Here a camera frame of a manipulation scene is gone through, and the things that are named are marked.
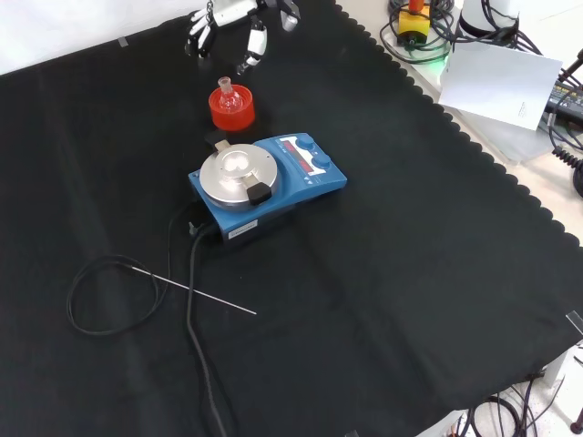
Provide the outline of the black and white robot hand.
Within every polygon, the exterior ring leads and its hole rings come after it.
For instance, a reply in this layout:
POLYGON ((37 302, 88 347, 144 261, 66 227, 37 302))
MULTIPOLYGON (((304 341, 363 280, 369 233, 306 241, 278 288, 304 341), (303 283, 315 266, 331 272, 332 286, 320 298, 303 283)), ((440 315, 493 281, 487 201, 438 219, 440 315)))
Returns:
POLYGON ((281 27, 291 32, 301 19, 300 9, 293 1, 207 1, 206 5, 190 17, 190 27, 185 44, 185 52, 205 58, 213 45, 213 38, 219 30, 231 25, 250 23, 247 50, 243 60, 236 67, 239 76, 253 69, 261 62, 267 44, 268 30, 259 18, 265 8, 279 10, 281 27))

